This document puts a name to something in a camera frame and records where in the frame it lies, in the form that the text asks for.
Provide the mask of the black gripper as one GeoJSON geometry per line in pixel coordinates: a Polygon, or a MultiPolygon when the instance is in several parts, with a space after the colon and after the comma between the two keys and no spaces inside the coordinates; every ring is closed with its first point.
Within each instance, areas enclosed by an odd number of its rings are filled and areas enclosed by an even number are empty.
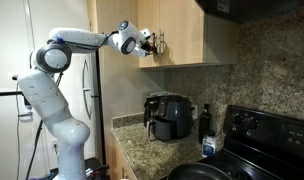
{"type": "Polygon", "coordinates": [[[147,52],[148,55],[157,54],[158,50],[155,45],[156,36],[154,33],[147,36],[142,44],[141,48],[147,52]]]}

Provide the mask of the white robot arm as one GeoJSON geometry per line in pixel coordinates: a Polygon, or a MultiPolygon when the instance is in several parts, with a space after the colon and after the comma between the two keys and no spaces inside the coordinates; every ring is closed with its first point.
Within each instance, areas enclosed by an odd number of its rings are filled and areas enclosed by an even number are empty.
{"type": "Polygon", "coordinates": [[[89,54],[110,46],[124,55],[146,57],[153,53],[149,43],[152,33],[139,30],[129,21],[105,34],[76,28],[54,28],[47,44],[31,53],[32,68],[18,77],[18,85],[38,113],[48,131],[59,143],[58,174],[53,180],[87,180],[84,144],[89,127],[75,119],[54,80],[56,73],[67,70],[74,53],[89,54]]]}

